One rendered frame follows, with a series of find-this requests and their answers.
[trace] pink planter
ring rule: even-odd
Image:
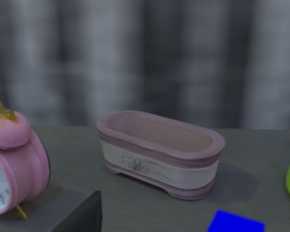
[[[0,215],[44,191],[50,178],[47,153],[28,120],[0,119]]]
[[[225,146],[217,132],[137,111],[109,115],[97,124],[105,165],[183,200],[207,195]]]

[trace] alarm clock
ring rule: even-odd
[[[50,179],[47,152],[21,113],[0,111],[0,215],[41,194]]]

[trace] striped backdrop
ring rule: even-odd
[[[0,99],[34,125],[290,129],[290,0],[0,0]]]

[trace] gold clock leg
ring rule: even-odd
[[[18,213],[20,214],[20,216],[24,219],[24,220],[28,220],[27,215],[25,214],[25,212],[20,208],[20,206],[16,206],[16,209],[18,210]]]

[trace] tabletop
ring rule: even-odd
[[[52,201],[56,192],[71,199],[65,207],[72,209],[93,191],[101,190],[103,232],[206,232],[218,209],[262,221],[269,232],[290,232],[290,197],[285,190],[290,130],[217,130],[226,138],[227,146],[214,188],[206,198],[190,202],[174,199],[130,177],[109,173],[94,127],[34,129],[52,165],[50,186],[34,201],[36,208],[47,204],[56,214],[57,208],[64,207],[60,201]],[[28,209],[33,207],[32,203],[27,205]],[[42,225],[41,215],[43,212],[35,223]],[[10,223],[6,216],[2,218],[0,232],[11,231],[12,226],[14,232],[30,231],[15,220]]]

